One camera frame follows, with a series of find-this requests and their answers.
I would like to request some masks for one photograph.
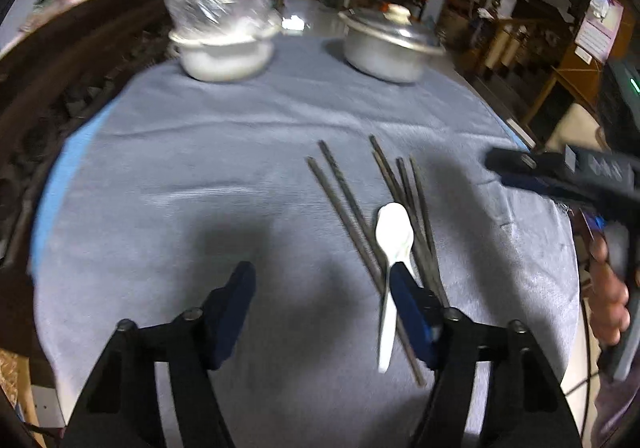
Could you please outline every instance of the plastic bag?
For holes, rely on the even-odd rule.
[[[254,36],[269,23],[273,0],[164,0],[185,39]]]

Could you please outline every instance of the aluminum pot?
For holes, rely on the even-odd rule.
[[[259,34],[222,35],[186,39],[175,31],[169,33],[180,63],[188,75],[199,81],[226,82],[248,78],[263,70],[273,56],[272,38],[280,32],[280,17]]]
[[[340,12],[349,31],[344,57],[358,70],[384,81],[418,81],[432,56],[444,47],[433,31],[410,20],[406,7],[390,5],[388,12],[351,9]]]

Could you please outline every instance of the pot lid knob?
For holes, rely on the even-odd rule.
[[[385,18],[394,23],[398,23],[400,25],[410,25],[411,20],[409,20],[411,16],[411,11],[406,7],[396,4],[390,4],[389,9],[385,12]]]

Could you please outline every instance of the white bowl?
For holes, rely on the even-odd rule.
[[[192,78],[209,82],[238,81],[268,65],[274,49],[271,39],[280,31],[279,20],[279,15],[272,15],[268,27],[252,36],[190,40],[171,31],[169,39],[180,54],[182,67]]]

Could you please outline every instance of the black cable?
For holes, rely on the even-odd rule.
[[[589,334],[589,322],[587,317],[587,306],[580,298],[580,308],[582,310],[582,326],[584,327],[584,341],[587,349],[587,375],[591,373],[591,336]],[[591,397],[591,378],[587,378],[587,396],[584,399],[584,415],[582,416],[582,428],[580,428],[580,441],[584,442],[584,430],[587,427],[587,413],[589,412],[589,400]]]
[[[576,390],[580,390],[583,385],[591,381],[591,379],[595,378],[599,373],[600,373],[599,370],[596,372],[593,372],[593,374],[591,374],[588,378],[584,378],[582,381],[580,381],[580,383],[578,383],[575,386],[572,386],[571,389],[567,390],[564,396],[568,398],[572,393],[574,393]]]
[[[27,430],[39,433],[40,435],[46,436],[53,441],[53,444],[58,448],[60,446],[60,441],[62,441],[62,428],[43,428],[41,426],[36,426],[31,423],[24,422],[23,423]]]

